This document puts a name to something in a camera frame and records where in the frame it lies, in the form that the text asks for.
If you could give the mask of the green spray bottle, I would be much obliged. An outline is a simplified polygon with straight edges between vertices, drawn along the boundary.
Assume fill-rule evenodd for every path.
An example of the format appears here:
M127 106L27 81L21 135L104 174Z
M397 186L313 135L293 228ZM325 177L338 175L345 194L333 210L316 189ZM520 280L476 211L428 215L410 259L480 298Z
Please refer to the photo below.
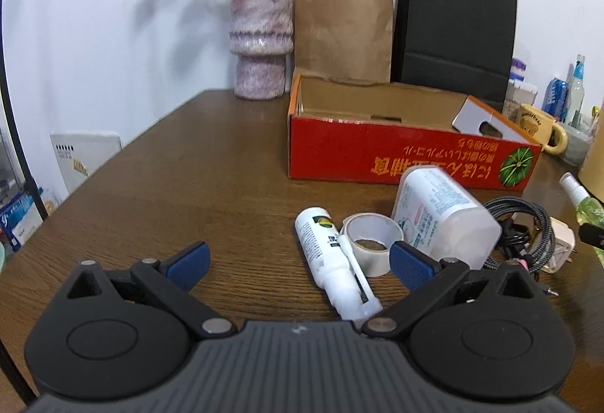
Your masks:
M588 190L567 172L559 180L560 186L574 206L578 228L581 224L591 223L604 228L603 207L597 198L592 197ZM603 247L593 247L600 264L603 264Z

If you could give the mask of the white yellow power adapter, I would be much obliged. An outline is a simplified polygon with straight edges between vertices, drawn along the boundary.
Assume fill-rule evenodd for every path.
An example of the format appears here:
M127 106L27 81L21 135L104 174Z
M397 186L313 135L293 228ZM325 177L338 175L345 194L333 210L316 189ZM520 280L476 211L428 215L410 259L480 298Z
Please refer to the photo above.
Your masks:
M542 271L548 274L558 272L562 266L570 260L571 253L574 252L575 235L572 229L564 222L550 218L555 237L555 246L550 259L542 266ZM533 219L532 229L530 231L530 243L527 249L530 254L534 254L538 243L541 241L541 226L538 219Z

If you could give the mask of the clear tape roll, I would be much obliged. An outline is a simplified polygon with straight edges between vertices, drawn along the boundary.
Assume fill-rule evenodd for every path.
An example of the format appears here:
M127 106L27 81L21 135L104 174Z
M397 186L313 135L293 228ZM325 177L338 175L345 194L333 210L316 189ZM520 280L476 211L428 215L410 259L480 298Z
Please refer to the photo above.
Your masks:
M390 218L376 213L358 213L343 221L341 233L351 244L361 270L368 278L390 271L389 250L403 240L401 228Z

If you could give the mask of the translucent white plastic container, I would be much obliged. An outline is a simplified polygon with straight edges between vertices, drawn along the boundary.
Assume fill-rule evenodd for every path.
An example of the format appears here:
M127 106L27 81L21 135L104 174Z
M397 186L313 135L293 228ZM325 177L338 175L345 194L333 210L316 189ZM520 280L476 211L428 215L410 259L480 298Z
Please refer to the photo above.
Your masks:
M433 260L455 257L472 270L483 267L502 234L490 212L438 166L404 173L391 219L416 250Z

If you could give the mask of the white tube bottle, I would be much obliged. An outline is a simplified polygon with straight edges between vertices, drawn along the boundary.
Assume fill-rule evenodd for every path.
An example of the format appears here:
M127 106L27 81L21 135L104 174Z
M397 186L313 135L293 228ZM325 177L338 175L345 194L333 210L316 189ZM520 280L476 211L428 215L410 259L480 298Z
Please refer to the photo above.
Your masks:
M324 208L305 208L295 220L301 250L317 287L343 321L359 329L382 312L382 305L353 254Z

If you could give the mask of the yellow thermos jug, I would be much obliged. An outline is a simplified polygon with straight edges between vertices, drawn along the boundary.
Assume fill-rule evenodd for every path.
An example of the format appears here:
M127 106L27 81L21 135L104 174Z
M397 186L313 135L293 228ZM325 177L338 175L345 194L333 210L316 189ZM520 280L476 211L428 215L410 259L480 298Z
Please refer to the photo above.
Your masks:
M604 126L603 108L600 108L594 127L593 142L578 173L581 183L596 198L603 199L604 190Z

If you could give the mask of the yellow ceramic mug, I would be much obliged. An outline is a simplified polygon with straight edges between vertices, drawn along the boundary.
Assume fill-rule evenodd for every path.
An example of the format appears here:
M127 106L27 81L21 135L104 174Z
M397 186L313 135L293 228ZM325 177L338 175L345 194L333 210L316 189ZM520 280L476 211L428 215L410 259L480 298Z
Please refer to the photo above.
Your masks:
M568 135L558 120L530 104L520 104L516 124L542 145L544 152L562 155L568 147Z

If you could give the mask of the blue soda can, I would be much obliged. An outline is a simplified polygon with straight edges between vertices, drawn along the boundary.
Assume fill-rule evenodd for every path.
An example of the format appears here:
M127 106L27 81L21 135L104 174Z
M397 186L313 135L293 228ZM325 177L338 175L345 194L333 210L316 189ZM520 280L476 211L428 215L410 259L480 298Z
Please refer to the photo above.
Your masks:
M545 88L544 101L542 102L542 111L555 117L558 122L563 122L567 116L567 100L569 95L569 86L566 81L553 78Z

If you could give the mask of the clear soda bottle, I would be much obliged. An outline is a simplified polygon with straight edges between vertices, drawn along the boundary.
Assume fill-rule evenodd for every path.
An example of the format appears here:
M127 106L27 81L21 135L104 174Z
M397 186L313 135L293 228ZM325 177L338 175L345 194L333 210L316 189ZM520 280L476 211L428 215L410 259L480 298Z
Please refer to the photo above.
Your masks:
M578 54L573 67L571 80L568 84L566 101L566 117L564 123L578 129L581 123L581 107L585 99L584 71L585 56Z

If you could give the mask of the white box on floor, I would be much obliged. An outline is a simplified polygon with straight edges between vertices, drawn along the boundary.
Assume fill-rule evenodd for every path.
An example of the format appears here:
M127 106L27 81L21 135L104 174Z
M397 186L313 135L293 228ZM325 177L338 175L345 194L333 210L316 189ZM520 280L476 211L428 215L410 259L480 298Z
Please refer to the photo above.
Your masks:
M122 149L120 136L112 132L53 133L50 142L69 194Z

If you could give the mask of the red cardboard pumpkin box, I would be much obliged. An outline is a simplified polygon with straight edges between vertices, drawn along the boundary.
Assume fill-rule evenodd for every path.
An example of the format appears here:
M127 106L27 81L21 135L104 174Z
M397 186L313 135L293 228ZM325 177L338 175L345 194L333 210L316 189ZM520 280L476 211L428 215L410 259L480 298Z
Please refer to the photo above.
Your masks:
M438 166L465 188L523 190L542 146L473 96L403 84L293 78L288 171L293 179L396 184Z

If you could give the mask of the clear food storage container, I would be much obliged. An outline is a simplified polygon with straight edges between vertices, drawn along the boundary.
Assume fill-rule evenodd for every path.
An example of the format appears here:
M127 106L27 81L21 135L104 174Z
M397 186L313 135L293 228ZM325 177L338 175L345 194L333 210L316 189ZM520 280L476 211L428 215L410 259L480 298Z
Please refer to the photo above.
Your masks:
M508 81L508 88L502 110L503 116L508 120L516 120L518 110L524 103L535 104L538 88L534 85L519 80Z

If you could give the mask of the purple white small jar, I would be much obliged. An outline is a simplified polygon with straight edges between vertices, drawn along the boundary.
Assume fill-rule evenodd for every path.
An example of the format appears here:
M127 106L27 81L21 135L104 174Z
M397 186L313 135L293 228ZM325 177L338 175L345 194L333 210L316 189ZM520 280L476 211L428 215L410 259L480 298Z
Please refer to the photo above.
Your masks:
M519 58L513 57L510 67L509 79L511 81L523 82L526 74L526 63Z

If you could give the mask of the purple white ceramic vase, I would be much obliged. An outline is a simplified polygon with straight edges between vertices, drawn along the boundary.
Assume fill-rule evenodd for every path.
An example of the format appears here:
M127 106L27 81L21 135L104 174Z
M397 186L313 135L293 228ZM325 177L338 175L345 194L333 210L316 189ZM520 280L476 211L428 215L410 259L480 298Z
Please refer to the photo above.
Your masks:
M230 0L237 97L269 100L285 93L286 57L294 50L293 8L294 0Z

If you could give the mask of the brown paper bag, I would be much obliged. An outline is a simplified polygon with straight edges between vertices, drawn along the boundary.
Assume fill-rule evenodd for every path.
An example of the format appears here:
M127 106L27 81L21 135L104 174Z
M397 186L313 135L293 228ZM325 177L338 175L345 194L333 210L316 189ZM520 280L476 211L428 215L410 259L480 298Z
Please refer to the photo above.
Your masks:
M394 0L295 0L294 67L352 84L390 80Z

